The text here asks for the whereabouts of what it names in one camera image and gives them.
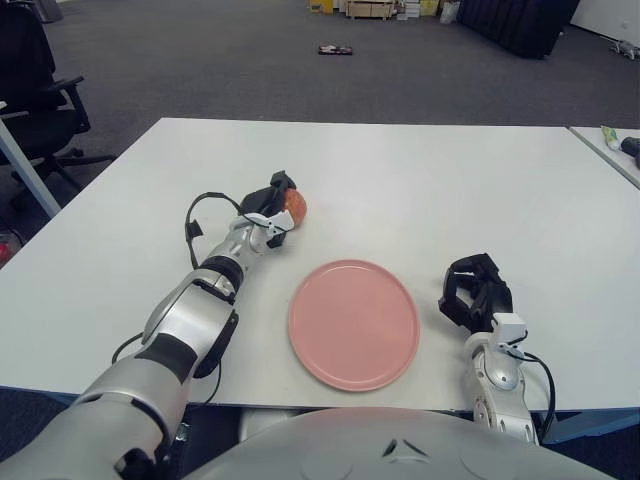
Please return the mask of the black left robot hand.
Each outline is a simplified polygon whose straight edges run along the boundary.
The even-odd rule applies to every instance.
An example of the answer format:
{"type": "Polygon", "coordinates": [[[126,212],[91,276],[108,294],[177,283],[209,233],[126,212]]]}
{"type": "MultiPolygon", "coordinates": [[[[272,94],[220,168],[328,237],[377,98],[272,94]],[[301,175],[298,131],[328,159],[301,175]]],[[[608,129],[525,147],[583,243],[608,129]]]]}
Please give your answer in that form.
{"type": "Polygon", "coordinates": [[[247,194],[240,208],[239,226],[248,230],[249,245],[257,253],[281,246],[307,213],[304,197],[284,170],[272,175],[268,187],[247,194]]]}

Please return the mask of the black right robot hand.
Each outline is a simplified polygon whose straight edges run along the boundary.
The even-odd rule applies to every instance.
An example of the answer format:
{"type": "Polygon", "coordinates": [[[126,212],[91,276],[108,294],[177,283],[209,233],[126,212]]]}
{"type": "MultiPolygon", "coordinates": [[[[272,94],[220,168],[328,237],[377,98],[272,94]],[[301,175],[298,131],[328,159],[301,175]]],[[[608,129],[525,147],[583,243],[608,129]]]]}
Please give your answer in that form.
{"type": "Polygon", "coordinates": [[[446,271],[440,312],[471,334],[493,331],[495,313],[512,313],[511,290],[487,253],[453,262],[446,271]]]}

